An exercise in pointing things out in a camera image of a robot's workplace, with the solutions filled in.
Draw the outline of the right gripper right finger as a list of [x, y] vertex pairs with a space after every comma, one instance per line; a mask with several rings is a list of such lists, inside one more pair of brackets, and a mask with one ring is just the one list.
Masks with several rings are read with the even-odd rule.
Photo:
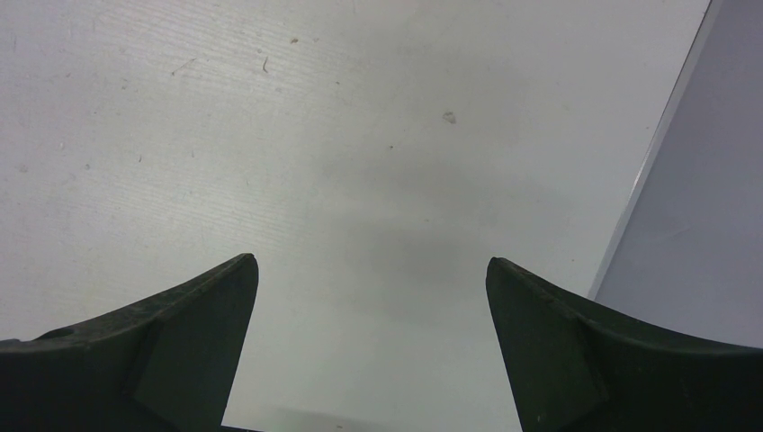
[[761, 430], [760, 349], [635, 319], [505, 258], [486, 291], [523, 430]]

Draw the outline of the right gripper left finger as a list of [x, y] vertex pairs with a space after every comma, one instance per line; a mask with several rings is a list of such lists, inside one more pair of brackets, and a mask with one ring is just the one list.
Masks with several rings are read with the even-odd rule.
[[255, 306], [241, 254], [93, 319], [1, 344], [4, 431], [220, 431]]

